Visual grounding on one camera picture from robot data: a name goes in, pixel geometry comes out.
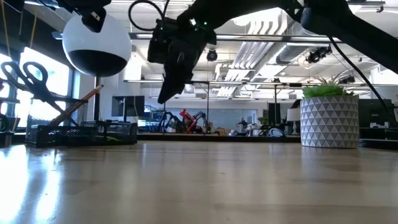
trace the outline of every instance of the black scissors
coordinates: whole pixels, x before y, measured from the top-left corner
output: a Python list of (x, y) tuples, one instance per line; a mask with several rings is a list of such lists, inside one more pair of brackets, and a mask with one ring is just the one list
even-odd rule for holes
[[(37, 79), (33, 74), (31, 74), (31, 72), (28, 69), (29, 65), (37, 68), (41, 72), (42, 74), (41, 80)], [(25, 85), (19, 83), (17, 79), (15, 79), (14, 76), (12, 76), (11, 73), (7, 71), (6, 66), (10, 66), (15, 71), (17, 76), (22, 79)], [(47, 88), (46, 83), (47, 79), (49, 78), (49, 73), (44, 68), (44, 66), (37, 62), (26, 62), (22, 66), (22, 68), (24, 69), (26, 75), (23, 74), (18, 64), (15, 62), (3, 62), (1, 64), (1, 70), (6, 75), (9, 83), (11, 83), (16, 88), (22, 91), (31, 92), (36, 99), (48, 103), (50, 106), (59, 111), (61, 114), (64, 114), (65, 113), (64, 110), (61, 107), (59, 107), (59, 105), (56, 104), (55, 102), (55, 97), (64, 97), (64, 96), (53, 93)], [(67, 120), (72, 122), (74, 125), (79, 126), (71, 117), (67, 117)]]

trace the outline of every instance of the black and white ball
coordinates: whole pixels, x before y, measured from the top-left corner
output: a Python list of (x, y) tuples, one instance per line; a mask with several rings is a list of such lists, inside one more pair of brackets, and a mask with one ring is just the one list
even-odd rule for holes
[(99, 33), (90, 31), (81, 16), (71, 18), (63, 30), (62, 45), (69, 62), (81, 73), (92, 76), (119, 73), (131, 56), (129, 34), (109, 14)]

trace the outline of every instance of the black wire basket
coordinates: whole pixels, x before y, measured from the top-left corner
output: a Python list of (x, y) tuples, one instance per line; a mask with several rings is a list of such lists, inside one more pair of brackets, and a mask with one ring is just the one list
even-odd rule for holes
[[(80, 100), (68, 99), (69, 103)], [(72, 114), (72, 119), (78, 123), (65, 120), (59, 126), (49, 125), (59, 113), (47, 112), (49, 119), (42, 119), (36, 110), (45, 106), (41, 101), (32, 100), (31, 113), (28, 115), (25, 143), (32, 147), (54, 146), (104, 146), (137, 143), (137, 124), (115, 123), (105, 121), (86, 121), (87, 102)]]

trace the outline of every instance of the computer monitor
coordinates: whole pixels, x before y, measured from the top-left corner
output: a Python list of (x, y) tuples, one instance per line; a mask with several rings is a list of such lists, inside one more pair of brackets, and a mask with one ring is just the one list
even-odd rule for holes
[(112, 116), (144, 116), (144, 96), (114, 96), (112, 97)]
[[(384, 102), (389, 108), (390, 114), (393, 114), (395, 118), (394, 104), (392, 104), (392, 101), (384, 100)], [(359, 99), (358, 112), (360, 128), (370, 128), (371, 123), (384, 125), (385, 122), (389, 122), (391, 126), (394, 125), (390, 120), (390, 115), (385, 111), (379, 100)]]
[(268, 103), (268, 124), (280, 124), (280, 104)]

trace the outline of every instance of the black cable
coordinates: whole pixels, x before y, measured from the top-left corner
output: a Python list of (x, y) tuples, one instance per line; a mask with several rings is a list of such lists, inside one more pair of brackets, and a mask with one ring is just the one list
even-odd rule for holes
[(392, 123), (394, 123), (395, 126), (398, 127), (398, 122), (395, 119), (395, 115), (391, 114), (391, 112), (389, 111), (388, 106), (386, 105), (386, 103), (384, 102), (384, 100), (381, 98), (380, 94), (377, 92), (377, 90), (373, 87), (372, 83), (366, 78), (366, 76), (364, 75), (364, 73), (344, 54), (344, 52), (339, 48), (339, 46), (336, 44), (335, 40), (332, 37), (329, 37), (330, 42), (333, 44), (333, 46), (335, 46), (335, 49), (339, 52), (339, 54), (349, 63), (349, 65), (351, 65), (357, 72), (358, 74), (362, 77), (362, 79), (366, 82), (366, 84), (368, 84), (368, 86), (370, 87), (370, 89), (373, 91), (373, 93), (377, 96), (377, 98), (379, 99), (381, 105), (383, 106), (384, 110), (388, 113), (388, 115), (390, 116), (390, 120)]
[(137, 25), (137, 24), (132, 20), (132, 18), (131, 18), (131, 11), (132, 11), (132, 8), (133, 8), (134, 6), (136, 6), (137, 4), (140, 4), (140, 3), (147, 3), (147, 4), (150, 4), (151, 6), (153, 6), (153, 7), (157, 10), (157, 12), (160, 14), (160, 16), (161, 16), (161, 18), (162, 18), (162, 21), (164, 21), (165, 15), (166, 15), (167, 6), (169, 5), (169, 2), (170, 2), (170, 0), (167, 0), (167, 1), (166, 1), (165, 6), (164, 6), (164, 11), (162, 12), (162, 10), (160, 10), (160, 7), (157, 6), (155, 3), (153, 3), (152, 1), (149, 1), (149, 0), (137, 0), (137, 1), (134, 1), (134, 2), (130, 5), (129, 10), (128, 10), (128, 13), (129, 13), (129, 20), (130, 20), (131, 24), (132, 24), (135, 28), (137, 28), (137, 29), (139, 29), (139, 30), (142, 30), (142, 31), (154, 31), (155, 28), (147, 29), (147, 28), (140, 27), (139, 25)]
[(354, 72), (351, 71), (351, 69), (349, 69), (335, 54), (331, 53), (336, 59), (337, 61), (339, 61), (339, 63), (344, 66), (347, 69), (347, 72), (350, 72), (352, 75), (354, 75), (357, 79), (359, 79), (362, 83), (365, 83), (364, 81), (362, 81), (360, 78), (358, 78), (358, 76), (356, 76), (356, 74)]
[(36, 1), (38, 1), (40, 4), (42, 4), (43, 6), (45, 6), (45, 7), (47, 7), (47, 8), (54, 9), (54, 7), (51, 7), (51, 6), (46, 5), (46, 3), (44, 3), (44, 2), (41, 1), (41, 0), (36, 0)]

